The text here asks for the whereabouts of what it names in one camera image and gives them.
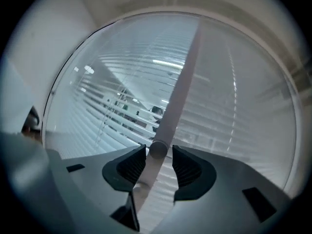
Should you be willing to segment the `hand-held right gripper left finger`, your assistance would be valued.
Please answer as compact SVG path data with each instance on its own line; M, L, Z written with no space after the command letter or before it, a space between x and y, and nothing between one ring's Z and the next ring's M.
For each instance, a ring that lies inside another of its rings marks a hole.
M71 217L67 233L139 233L133 188L145 168L145 145L71 159L54 150L47 154Z

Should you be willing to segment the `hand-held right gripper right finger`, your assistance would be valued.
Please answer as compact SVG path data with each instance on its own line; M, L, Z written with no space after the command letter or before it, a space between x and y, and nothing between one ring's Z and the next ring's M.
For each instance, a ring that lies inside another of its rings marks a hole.
M177 145L172 150L178 190L156 234L260 234L290 204L281 189L241 161Z

